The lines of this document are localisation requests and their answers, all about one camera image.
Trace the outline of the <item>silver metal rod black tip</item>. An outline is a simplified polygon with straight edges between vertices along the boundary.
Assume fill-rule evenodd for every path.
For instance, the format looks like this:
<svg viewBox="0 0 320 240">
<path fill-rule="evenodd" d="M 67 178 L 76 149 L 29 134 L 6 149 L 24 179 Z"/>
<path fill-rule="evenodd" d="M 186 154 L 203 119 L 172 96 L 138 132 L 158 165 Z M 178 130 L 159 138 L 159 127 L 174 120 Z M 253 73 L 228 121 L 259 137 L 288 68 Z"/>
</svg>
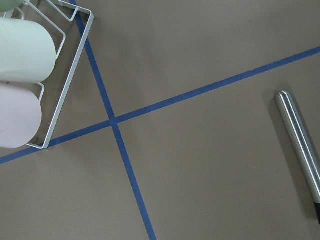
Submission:
<svg viewBox="0 0 320 240">
<path fill-rule="evenodd" d="M 287 135 L 296 155 L 301 172 L 312 197 L 317 220 L 320 219 L 320 162 L 314 150 L 308 129 L 295 99 L 287 90 L 280 90 L 274 95 L 276 118 L 272 121 L 281 147 L 288 146 L 282 141 Z"/>
</svg>

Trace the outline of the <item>mint green cup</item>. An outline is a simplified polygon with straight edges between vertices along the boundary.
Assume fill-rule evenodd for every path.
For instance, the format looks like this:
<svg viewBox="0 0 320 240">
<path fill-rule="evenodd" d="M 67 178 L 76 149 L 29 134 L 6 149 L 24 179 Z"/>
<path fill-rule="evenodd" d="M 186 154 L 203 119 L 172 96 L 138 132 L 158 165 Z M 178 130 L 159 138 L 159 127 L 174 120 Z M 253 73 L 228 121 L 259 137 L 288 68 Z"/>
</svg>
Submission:
<svg viewBox="0 0 320 240">
<path fill-rule="evenodd" d="M 24 0 L 0 0 L 0 12 L 9 12 L 18 8 Z"/>
</svg>

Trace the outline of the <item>pink cup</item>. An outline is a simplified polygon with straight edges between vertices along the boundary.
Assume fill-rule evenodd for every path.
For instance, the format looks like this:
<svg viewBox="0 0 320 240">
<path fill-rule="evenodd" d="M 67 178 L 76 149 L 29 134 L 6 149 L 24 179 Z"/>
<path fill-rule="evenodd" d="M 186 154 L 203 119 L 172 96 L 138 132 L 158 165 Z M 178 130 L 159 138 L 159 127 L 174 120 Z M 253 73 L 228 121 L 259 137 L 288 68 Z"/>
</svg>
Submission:
<svg viewBox="0 0 320 240">
<path fill-rule="evenodd" d="M 0 85 L 0 146 L 14 149 L 27 144 L 36 135 L 42 121 L 39 99 L 30 90 Z"/>
</svg>

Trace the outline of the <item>white cup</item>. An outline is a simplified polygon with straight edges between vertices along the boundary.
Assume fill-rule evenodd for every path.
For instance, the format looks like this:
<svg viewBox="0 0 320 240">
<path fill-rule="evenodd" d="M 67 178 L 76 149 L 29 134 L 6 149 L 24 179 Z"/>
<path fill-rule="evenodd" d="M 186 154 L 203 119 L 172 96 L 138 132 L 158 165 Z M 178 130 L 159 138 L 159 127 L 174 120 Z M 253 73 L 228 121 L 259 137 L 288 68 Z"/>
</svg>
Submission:
<svg viewBox="0 0 320 240">
<path fill-rule="evenodd" d="M 49 32 L 34 21 L 0 19 L 0 79 L 41 83 L 54 70 L 56 48 Z"/>
</svg>

